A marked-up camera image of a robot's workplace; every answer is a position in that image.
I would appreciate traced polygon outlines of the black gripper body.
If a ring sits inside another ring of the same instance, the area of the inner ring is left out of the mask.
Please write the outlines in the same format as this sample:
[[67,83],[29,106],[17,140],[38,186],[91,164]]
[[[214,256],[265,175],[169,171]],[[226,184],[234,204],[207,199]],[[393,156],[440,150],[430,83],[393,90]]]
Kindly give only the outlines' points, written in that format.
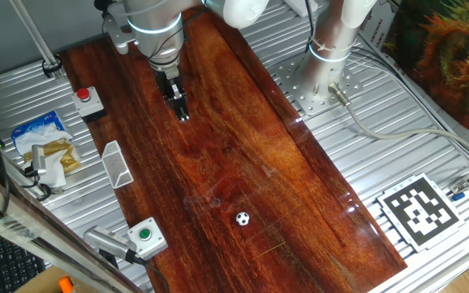
[[158,90],[170,108],[186,106],[186,92],[183,89],[179,67],[170,67],[165,70],[155,70]]

